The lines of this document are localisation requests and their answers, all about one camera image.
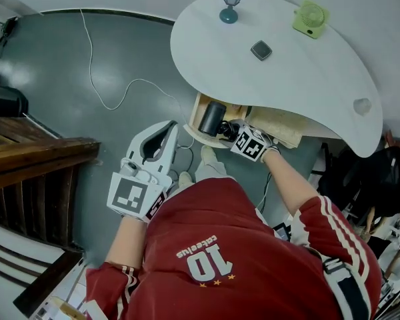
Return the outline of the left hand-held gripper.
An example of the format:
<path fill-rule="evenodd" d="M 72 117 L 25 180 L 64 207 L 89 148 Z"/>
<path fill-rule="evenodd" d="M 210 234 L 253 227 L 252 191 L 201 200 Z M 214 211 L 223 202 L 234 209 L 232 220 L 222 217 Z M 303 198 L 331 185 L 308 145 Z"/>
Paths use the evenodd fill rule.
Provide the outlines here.
<path fill-rule="evenodd" d="M 134 136 L 120 171 L 111 177 L 108 208 L 144 223 L 152 220 L 173 186 L 169 171 L 178 136 L 179 126 L 173 120 L 156 123 Z"/>

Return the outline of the black hair dryer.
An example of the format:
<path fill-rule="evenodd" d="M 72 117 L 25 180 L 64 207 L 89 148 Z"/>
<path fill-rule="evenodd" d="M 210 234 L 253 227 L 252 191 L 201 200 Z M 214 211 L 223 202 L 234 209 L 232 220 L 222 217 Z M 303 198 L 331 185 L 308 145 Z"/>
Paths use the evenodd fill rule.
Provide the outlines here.
<path fill-rule="evenodd" d="M 198 130 L 211 137 L 224 136 L 227 141 L 236 140 L 240 126 L 231 121 L 225 121 L 227 108 L 224 104 L 212 101 L 208 104 L 201 119 Z"/>

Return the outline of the cream large drawer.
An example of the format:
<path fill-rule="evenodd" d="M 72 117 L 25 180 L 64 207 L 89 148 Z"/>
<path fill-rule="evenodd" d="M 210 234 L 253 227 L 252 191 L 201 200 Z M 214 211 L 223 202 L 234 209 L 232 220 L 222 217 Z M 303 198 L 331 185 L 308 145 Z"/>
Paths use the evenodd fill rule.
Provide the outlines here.
<path fill-rule="evenodd" d="M 231 103 L 225 103 L 213 98 L 210 98 L 200 92 L 197 93 L 196 100 L 191 112 L 190 120 L 188 125 L 184 125 L 183 128 L 194 138 L 196 141 L 200 142 L 202 145 L 208 145 L 216 149 L 227 149 L 227 147 L 220 142 L 224 136 L 217 135 L 216 137 L 211 137 L 204 133 L 201 133 L 198 128 L 200 122 L 205 114 L 208 104 L 212 101 L 218 102 L 226 106 L 226 112 L 224 114 L 224 121 L 231 121 L 234 119 L 244 120 L 247 115 L 248 106 L 246 105 L 235 105 Z"/>

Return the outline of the person's left forearm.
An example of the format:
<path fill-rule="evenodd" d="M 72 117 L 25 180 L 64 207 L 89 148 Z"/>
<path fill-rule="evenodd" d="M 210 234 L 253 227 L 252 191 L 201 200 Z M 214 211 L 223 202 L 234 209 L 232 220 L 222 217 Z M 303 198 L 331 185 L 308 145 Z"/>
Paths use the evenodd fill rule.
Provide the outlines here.
<path fill-rule="evenodd" d="M 140 269 L 147 224 L 136 218 L 124 216 L 106 256 L 106 262 Z"/>

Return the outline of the person's right forearm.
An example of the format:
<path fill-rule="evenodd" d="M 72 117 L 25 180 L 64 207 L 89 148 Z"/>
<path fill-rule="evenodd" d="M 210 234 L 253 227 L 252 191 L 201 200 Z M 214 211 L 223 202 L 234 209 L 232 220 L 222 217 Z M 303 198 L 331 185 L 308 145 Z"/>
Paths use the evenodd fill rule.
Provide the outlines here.
<path fill-rule="evenodd" d="M 281 198 L 292 216 L 310 199 L 319 196 L 313 186 L 278 151 L 268 150 L 263 155 L 263 162 L 273 176 Z"/>

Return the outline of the cream padded stool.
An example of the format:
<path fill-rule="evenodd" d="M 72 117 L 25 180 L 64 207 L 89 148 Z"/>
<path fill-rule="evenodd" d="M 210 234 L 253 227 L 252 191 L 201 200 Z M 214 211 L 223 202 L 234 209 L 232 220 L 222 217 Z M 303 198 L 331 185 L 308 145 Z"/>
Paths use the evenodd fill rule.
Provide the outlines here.
<path fill-rule="evenodd" d="M 252 107 L 246 120 L 288 149 L 299 146 L 307 124 L 301 115 L 268 107 Z"/>

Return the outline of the person's right white shoe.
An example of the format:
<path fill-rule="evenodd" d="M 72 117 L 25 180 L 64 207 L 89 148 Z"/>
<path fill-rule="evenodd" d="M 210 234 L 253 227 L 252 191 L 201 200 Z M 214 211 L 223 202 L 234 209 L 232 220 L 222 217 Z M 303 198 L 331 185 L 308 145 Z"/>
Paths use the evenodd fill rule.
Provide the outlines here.
<path fill-rule="evenodd" d="M 210 162 L 216 162 L 217 156 L 212 147 L 203 145 L 201 148 L 201 160 L 204 164 L 208 164 Z"/>

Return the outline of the person's beige trousers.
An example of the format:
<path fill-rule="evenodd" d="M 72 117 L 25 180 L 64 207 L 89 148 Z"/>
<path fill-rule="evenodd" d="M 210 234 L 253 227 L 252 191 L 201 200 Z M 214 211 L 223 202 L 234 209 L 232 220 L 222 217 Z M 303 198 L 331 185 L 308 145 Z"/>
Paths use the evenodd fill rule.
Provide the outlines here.
<path fill-rule="evenodd" d="M 195 178 L 194 179 L 192 178 L 193 180 L 192 185 L 206 179 L 221 179 L 221 178 L 230 178 L 222 162 L 216 161 L 204 164 L 204 162 L 201 161 L 195 172 Z M 172 197 L 189 187 L 180 188 L 177 183 L 176 189 L 171 192 L 170 196 Z"/>

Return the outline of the white kidney-shaped desk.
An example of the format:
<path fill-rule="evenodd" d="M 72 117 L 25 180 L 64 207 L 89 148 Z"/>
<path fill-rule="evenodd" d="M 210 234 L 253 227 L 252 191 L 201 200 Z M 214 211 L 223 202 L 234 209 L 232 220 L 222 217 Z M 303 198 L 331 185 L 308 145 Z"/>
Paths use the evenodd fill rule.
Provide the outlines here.
<path fill-rule="evenodd" d="M 312 39 L 292 27 L 294 4 L 241 0 L 236 23 L 219 19 L 223 0 L 196 0 L 178 16 L 171 54 L 181 76 L 198 92 L 226 103 L 270 107 L 302 115 L 340 137 L 360 157 L 377 148 L 383 112 L 362 60 L 332 28 Z M 251 47 L 273 50 L 264 61 Z M 368 98 L 362 117 L 355 99 Z"/>

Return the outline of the small black square case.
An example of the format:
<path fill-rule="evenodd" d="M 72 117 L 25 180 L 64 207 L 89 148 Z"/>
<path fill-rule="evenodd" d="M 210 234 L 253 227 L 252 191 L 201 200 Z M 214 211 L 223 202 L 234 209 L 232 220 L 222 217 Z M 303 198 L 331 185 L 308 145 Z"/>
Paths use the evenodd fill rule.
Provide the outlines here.
<path fill-rule="evenodd" d="M 258 60 L 264 61 L 272 54 L 273 50 L 266 42 L 260 40 L 251 47 L 251 52 Z"/>

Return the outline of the dark wooden banister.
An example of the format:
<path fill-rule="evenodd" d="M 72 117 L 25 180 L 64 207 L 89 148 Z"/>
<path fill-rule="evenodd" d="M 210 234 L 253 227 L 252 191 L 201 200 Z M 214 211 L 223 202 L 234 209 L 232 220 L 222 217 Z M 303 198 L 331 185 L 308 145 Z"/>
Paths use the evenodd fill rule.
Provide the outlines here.
<path fill-rule="evenodd" d="M 0 117 L 0 226 L 76 251 L 78 173 L 96 160 L 99 148 L 91 138 L 54 137 L 26 117 Z"/>

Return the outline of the light green desk fan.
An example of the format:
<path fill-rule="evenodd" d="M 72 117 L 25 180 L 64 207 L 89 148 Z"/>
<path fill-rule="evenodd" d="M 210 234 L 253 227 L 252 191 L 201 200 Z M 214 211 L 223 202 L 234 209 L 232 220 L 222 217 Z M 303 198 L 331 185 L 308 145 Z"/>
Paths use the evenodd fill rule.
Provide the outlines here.
<path fill-rule="evenodd" d="M 300 7 L 294 10 L 294 14 L 292 27 L 313 39 L 322 35 L 330 16 L 326 8 L 310 0 L 304 0 Z"/>

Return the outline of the green lantern lamp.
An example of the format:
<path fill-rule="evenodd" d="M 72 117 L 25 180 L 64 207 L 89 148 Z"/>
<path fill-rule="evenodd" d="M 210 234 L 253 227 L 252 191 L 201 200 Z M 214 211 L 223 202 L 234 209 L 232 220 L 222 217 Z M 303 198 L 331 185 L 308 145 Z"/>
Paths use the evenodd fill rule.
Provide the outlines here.
<path fill-rule="evenodd" d="M 222 9 L 219 13 L 219 18 L 222 22 L 233 24 L 238 20 L 238 14 L 234 7 L 240 3 L 241 0 L 224 0 L 226 8 Z"/>

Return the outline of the black box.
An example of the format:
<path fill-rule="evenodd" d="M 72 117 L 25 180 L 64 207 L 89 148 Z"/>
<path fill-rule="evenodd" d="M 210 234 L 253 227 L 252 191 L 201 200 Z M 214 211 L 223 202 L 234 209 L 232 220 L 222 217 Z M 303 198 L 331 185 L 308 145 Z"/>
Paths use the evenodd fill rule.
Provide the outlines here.
<path fill-rule="evenodd" d="M 0 117 L 22 117 L 28 107 L 27 98 L 19 90 L 0 87 Z"/>

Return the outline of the black floor device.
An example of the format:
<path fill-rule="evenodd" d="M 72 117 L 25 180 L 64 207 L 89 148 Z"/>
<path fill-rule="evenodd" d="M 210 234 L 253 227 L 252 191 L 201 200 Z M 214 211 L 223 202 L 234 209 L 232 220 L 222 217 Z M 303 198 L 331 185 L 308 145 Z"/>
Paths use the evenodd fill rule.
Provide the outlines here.
<path fill-rule="evenodd" d="M 6 20 L 6 22 L 2 26 L 0 43 L 2 43 L 12 34 L 14 28 L 17 25 L 18 20 L 19 20 L 18 17 L 11 17 L 8 20 Z"/>

